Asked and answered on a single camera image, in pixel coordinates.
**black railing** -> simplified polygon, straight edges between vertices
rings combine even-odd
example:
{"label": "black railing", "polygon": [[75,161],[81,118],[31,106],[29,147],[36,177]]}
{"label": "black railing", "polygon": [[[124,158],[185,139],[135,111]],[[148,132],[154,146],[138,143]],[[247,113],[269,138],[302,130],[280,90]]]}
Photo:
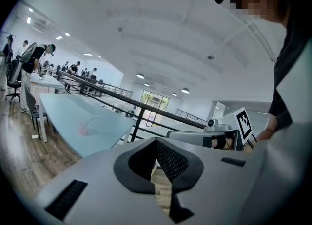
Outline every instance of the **black railing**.
{"label": "black railing", "polygon": [[[99,87],[102,87],[104,89],[107,89],[111,92],[114,92],[114,93],[117,93],[119,95],[122,95],[122,96],[125,96],[127,98],[131,98],[132,96],[132,91],[128,91],[126,89],[122,89],[122,88],[119,88],[119,87],[115,87],[115,86],[112,86],[112,85],[109,85],[109,84],[106,84],[104,82],[100,82],[100,81],[97,81],[95,79],[91,79],[91,78],[87,78],[87,77],[83,77],[83,76],[79,76],[79,75],[75,75],[75,77],[79,78],[79,79],[82,79],[84,81],[87,81],[87,82],[90,82],[94,85],[97,85]],[[68,81],[68,85],[70,85],[70,81],[74,82],[75,80],[72,80],[72,79],[66,79]],[[88,89],[86,89],[89,94],[92,94],[94,97],[104,97],[104,96],[107,96],[108,94],[104,94],[102,93],[101,91],[98,91],[97,89],[95,88],[91,88],[89,87]]]}
{"label": "black railing", "polygon": [[180,110],[180,109],[177,109],[177,111],[176,111],[176,113],[175,113],[177,116],[179,116],[179,117],[182,117],[182,118],[185,118],[185,119],[188,119],[188,120],[192,120],[192,121],[198,121],[198,120],[200,120],[200,121],[202,121],[202,123],[204,123],[204,124],[206,124],[206,123],[208,123],[206,120],[203,120],[203,119],[201,119],[201,118],[198,118],[198,117],[196,117],[196,116],[194,116],[194,115],[191,115],[191,114],[189,114],[189,113],[187,113],[187,112],[184,112],[184,111],[182,111],[182,110]]}
{"label": "black railing", "polygon": [[[163,128],[168,129],[170,131],[178,131],[177,129],[174,129],[172,127],[157,123],[155,121],[150,121],[150,120],[144,118],[143,115],[144,115],[144,112],[146,110],[149,110],[149,111],[154,112],[156,114],[162,115],[162,116],[167,117],[169,119],[179,121],[181,123],[184,123],[184,124],[192,126],[192,127],[196,127],[196,128],[200,128],[200,129],[204,129],[206,127],[203,124],[194,122],[194,121],[189,120],[189,119],[185,119],[183,117],[176,116],[174,114],[162,111],[162,110],[157,109],[155,107],[148,106],[148,105],[143,104],[141,102],[130,99],[130,98],[128,98],[122,94],[118,94],[118,93],[110,91],[104,87],[95,85],[95,84],[91,83],[89,80],[84,80],[82,77],[77,77],[76,75],[71,75],[71,74],[68,74],[66,72],[59,71],[57,80],[59,82],[61,82],[62,84],[66,85],[66,93],[68,93],[68,94],[81,94],[83,96],[90,97],[90,98],[95,99],[96,101],[104,104],[105,106],[112,107],[113,109],[118,110],[120,112],[123,112],[132,118],[136,118],[137,121],[136,121],[136,124],[134,125],[134,130],[130,134],[130,136],[131,136],[130,142],[134,141],[135,138],[138,138],[138,139],[143,138],[141,136],[138,136],[138,134],[137,134],[138,130],[143,131],[143,132],[147,132],[147,133],[155,135],[155,136],[165,137],[165,134],[160,134],[160,133],[150,131],[150,130],[147,130],[145,128],[140,127],[141,121],[147,121],[149,123],[152,123],[156,126],[163,127]],[[93,92],[90,93],[90,91],[88,91],[89,89],[93,89],[93,91],[97,91],[98,93],[105,94],[105,95],[111,96],[113,98],[122,100],[123,102],[126,102],[126,103],[133,105],[135,108],[141,108],[139,115],[125,111],[122,108],[116,107],[110,103],[103,101],[102,99],[96,98],[96,96],[94,96],[94,94],[92,94]]]}

